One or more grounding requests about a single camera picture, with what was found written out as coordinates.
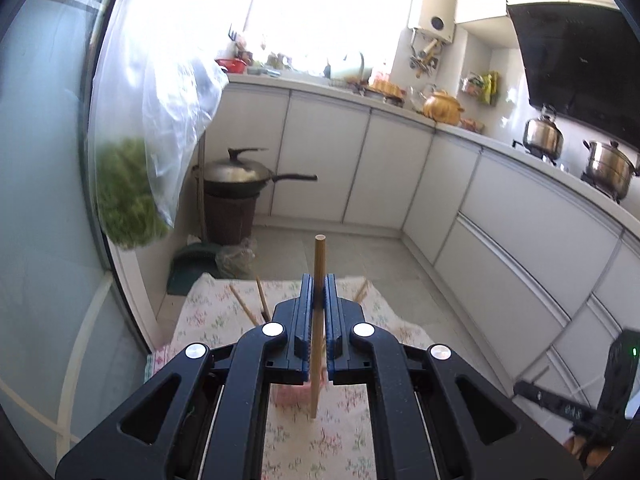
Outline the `person's right hand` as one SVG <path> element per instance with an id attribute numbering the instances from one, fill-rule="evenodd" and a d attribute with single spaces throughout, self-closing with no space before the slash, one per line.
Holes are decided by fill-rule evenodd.
<path id="1" fill-rule="evenodd" d="M 577 434 L 569 437 L 563 443 L 563 448 L 577 458 L 584 468 L 598 468 L 612 452 L 610 446 L 597 448 L 591 445 L 585 437 Z"/>

